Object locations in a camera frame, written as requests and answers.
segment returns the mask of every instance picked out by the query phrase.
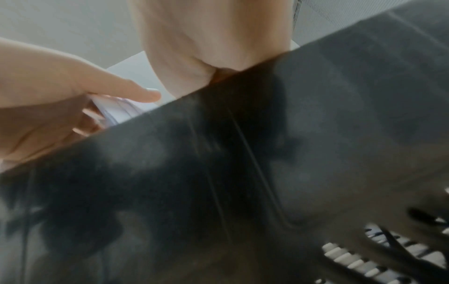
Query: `person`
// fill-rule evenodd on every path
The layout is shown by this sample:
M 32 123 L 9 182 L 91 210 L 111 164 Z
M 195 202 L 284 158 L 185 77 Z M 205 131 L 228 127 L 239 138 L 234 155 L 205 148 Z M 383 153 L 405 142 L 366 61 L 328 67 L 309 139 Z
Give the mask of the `person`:
M 128 0 L 156 75 L 176 98 L 290 49 L 291 0 Z M 101 130 L 92 95 L 156 90 L 74 55 L 0 38 L 0 160 L 19 164 Z

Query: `dark glossy surface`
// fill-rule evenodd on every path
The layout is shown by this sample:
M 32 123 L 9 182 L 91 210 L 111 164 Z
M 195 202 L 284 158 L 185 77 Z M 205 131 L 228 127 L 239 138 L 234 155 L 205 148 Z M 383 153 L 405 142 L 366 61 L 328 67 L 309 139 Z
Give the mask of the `dark glossy surface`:
M 419 271 L 360 235 L 447 214 L 448 18 L 413 2 L 4 173 L 0 284 L 371 283 L 330 240 Z

